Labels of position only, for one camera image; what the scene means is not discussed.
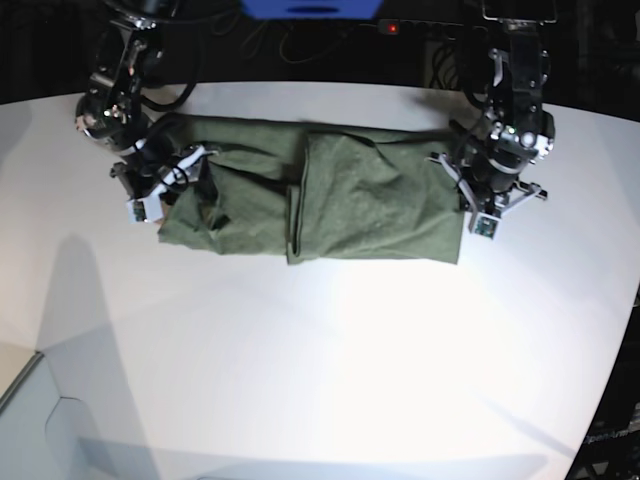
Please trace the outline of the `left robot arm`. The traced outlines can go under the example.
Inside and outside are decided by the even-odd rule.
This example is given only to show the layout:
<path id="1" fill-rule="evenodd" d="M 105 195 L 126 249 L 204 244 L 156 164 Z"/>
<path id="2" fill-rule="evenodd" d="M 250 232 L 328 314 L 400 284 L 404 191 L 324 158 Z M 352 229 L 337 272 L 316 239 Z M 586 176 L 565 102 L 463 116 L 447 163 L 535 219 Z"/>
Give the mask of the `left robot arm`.
<path id="1" fill-rule="evenodd" d="M 461 90 L 479 116 L 470 127 L 451 120 L 455 146 L 429 159 L 454 181 L 460 207 L 470 215 L 470 232 L 490 237 L 509 212 L 548 198 L 539 184 L 520 176 L 555 143 L 554 118 L 543 108 L 550 56 L 540 29 L 556 23 L 557 9 L 553 1 L 462 1 L 459 10 L 456 65 Z M 470 64 L 477 27 L 488 30 L 482 98 L 475 95 Z"/>

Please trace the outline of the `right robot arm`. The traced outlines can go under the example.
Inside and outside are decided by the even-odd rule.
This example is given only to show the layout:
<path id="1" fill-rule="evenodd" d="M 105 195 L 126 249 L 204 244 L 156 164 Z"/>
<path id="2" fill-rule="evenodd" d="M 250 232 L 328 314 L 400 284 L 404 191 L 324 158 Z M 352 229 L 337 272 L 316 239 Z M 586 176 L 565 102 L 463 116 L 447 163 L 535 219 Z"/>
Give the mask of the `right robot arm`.
<path id="1" fill-rule="evenodd" d="M 174 201 L 190 184 L 178 165 L 182 151 L 171 132 L 182 126 L 176 113 L 189 99 L 202 72 L 204 20 L 179 16 L 180 1 L 108 1 L 116 12 L 96 52 L 86 93 L 78 100 L 76 129 L 119 157 L 110 170 L 129 197 L 140 200 L 156 187 L 162 199 Z M 195 28 L 195 60 L 181 94 L 169 103 L 148 98 L 146 89 L 165 84 L 152 76 L 162 61 L 163 26 Z"/>

